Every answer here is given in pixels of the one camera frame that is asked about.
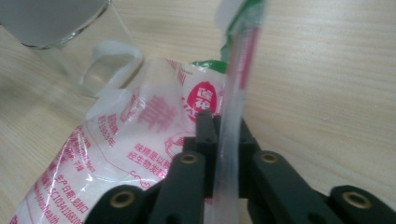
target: plastic bag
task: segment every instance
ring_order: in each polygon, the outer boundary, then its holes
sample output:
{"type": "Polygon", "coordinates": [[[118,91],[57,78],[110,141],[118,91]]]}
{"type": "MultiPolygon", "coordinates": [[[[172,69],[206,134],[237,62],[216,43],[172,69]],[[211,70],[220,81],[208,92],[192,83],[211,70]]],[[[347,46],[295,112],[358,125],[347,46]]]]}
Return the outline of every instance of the plastic bag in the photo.
{"type": "Polygon", "coordinates": [[[224,82],[209,68],[147,61],[125,90],[93,106],[9,223],[83,223],[109,189],[153,186],[165,178],[183,137],[194,136],[195,114],[219,113],[224,82]]]}

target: transparent cup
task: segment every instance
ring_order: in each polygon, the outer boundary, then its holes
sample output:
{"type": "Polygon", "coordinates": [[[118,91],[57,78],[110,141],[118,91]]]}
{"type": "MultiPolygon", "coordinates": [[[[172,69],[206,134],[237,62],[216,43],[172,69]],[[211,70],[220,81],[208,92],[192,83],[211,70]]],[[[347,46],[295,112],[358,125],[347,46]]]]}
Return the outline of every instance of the transparent cup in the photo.
{"type": "Polygon", "coordinates": [[[111,0],[0,0],[0,23],[86,96],[121,87],[142,62],[111,0]]]}

